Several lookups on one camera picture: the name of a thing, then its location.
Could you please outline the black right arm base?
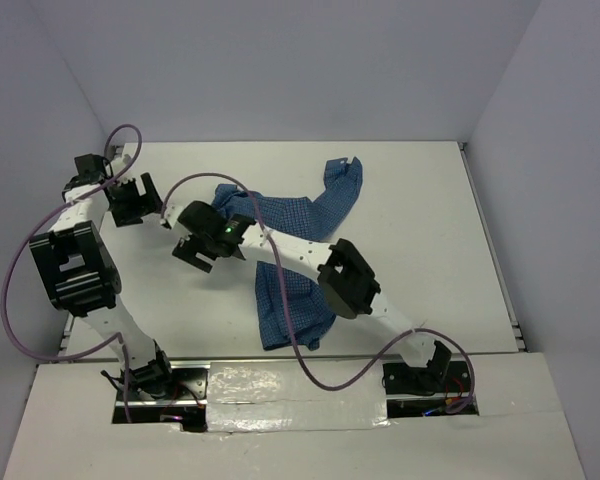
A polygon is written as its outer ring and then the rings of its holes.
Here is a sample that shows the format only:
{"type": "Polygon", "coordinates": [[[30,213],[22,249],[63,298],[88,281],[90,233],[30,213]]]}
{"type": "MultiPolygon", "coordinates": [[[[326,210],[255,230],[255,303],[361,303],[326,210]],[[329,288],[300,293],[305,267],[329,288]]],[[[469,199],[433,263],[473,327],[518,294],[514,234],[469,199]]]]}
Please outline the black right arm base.
{"type": "Polygon", "coordinates": [[[405,363],[384,363],[382,368],[389,419],[446,416],[446,408],[464,400],[471,386],[463,361],[452,361],[446,377],[438,383],[425,379],[423,369],[405,363]]]}

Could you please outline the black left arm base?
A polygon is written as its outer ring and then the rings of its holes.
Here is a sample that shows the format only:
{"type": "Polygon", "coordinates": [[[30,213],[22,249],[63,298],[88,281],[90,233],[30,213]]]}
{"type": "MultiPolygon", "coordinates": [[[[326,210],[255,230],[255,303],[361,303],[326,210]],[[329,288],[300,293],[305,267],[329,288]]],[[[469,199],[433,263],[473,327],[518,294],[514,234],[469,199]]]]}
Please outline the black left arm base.
{"type": "Polygon", "coordinates": [[[207,427],[207,391],[209,366],[181,363],[165,384],[150,385],[148,390],[131,386],[124,403],[122,378],[112,378],[116,390],[113,424],[171,424],[185,432],[204,433],[207,427]]]}

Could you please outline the blue plaid long sleeve shirt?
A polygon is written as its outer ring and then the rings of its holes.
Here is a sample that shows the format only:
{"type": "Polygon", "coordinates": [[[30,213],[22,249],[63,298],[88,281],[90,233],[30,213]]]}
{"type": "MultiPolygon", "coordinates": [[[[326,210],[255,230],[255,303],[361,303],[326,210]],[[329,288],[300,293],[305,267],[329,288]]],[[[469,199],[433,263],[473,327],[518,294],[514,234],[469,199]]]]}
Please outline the blue plaid long sleeve shirt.
{"type": "Polygon", "coordinates": [[[257,262],[256,307],[266,350],[292,343],[315,350],[336,320],[317,283],[318,266],[329,258],[327,240],[361,193],[361,161],[328,161],[323,185],[315,199],[248,194],[233,184],[215,189],[212,206],[224,218],[260,215],[264,222],[247,233],[245,254],[257,262]]]}

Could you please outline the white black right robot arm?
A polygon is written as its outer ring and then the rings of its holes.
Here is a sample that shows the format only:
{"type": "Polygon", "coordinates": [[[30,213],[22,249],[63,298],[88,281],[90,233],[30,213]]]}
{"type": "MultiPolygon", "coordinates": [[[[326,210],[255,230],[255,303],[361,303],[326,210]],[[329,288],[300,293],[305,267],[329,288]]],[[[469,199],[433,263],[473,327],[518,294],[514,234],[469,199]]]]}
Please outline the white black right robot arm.
{"type": "Polygon", "coordinates": [[[345,218],[305,200],[267,200],[237,192],[207,204],[162,209],[162,224],[180,235],[175,256],[210,272],[218,258],[256,264],[256,308],[264,349],[318,348],[336,319],[365,321],[403,360],[417,357],[407,379],[432,394],[450,376],[440,336],[414,327],[382,293],[371,266],[348,240],[327,241],[345,218]]]}

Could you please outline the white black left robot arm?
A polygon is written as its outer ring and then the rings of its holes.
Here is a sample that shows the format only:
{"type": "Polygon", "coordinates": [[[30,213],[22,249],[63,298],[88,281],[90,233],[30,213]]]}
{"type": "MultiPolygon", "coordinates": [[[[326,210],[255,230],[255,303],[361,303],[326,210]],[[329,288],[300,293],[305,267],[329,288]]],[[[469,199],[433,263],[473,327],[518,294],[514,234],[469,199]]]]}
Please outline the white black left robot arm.
{"type": "Polygon", "coordinates": [[[128,155],[113,161],[96,154],[77,157],[77,175],[63,191],[67,205],[28,245],[52,305],[83,320],[103,339],[120,335],[111,344],[121,364],[118,382],[141,399],[158,400],[174,390],[176,374],[124,305],[121,276],[100,234],[107,214],[117,226],[136,225],[162,207],[148,173],[140,176],[140,192],[125,172],[131,163],[128,155]]]}

